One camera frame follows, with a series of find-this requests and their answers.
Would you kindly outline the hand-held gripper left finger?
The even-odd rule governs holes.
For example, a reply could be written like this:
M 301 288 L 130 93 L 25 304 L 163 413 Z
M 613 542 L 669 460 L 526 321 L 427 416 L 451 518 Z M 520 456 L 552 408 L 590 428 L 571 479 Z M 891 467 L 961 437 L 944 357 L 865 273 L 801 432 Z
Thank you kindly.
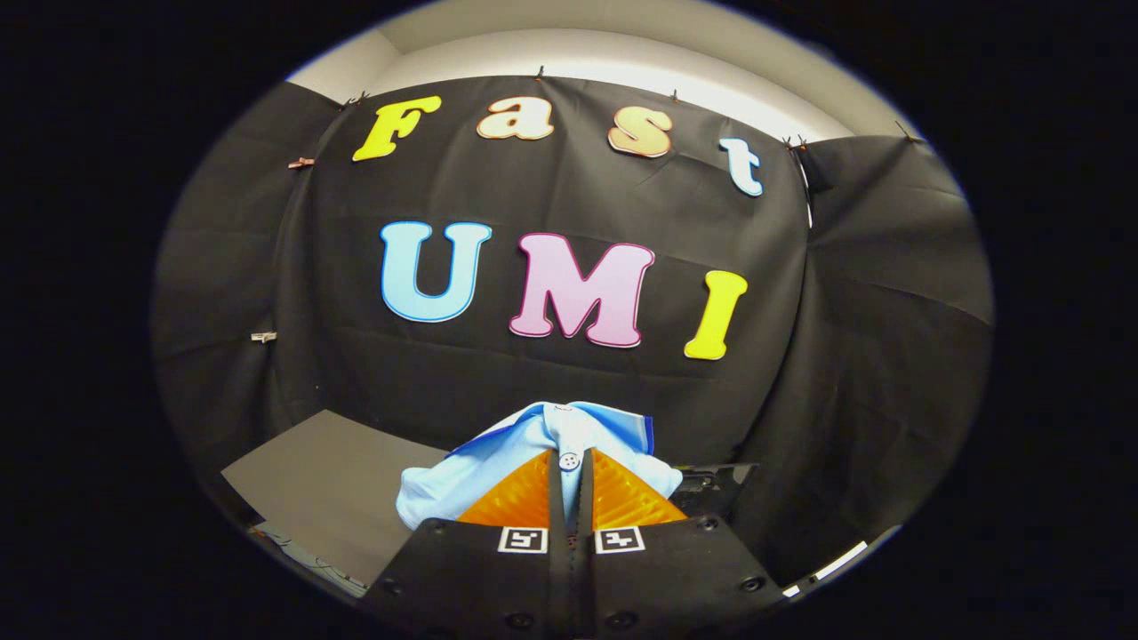
M 564 639 L 572 550 L 547 450 L 457 519 L 428 518 L 363 598 L 398 639 Z

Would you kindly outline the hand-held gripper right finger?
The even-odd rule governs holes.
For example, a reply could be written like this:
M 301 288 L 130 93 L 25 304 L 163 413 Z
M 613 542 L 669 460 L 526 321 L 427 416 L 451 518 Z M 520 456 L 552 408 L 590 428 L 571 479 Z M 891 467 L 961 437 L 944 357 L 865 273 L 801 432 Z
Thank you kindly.
M 719 515 L 690 517 L 597 448 L 582 458 L 582 627 L 593 639 L 727 639 L 785 594 Z

